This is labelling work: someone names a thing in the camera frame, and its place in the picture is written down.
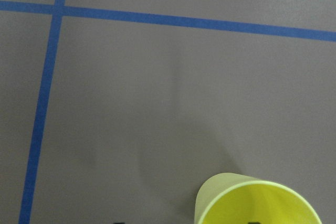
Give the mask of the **yellow plastic cup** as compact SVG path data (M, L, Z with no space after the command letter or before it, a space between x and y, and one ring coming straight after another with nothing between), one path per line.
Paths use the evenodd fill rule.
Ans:
M321 223L313 207L282 184L235 173L200 187L194 223Z

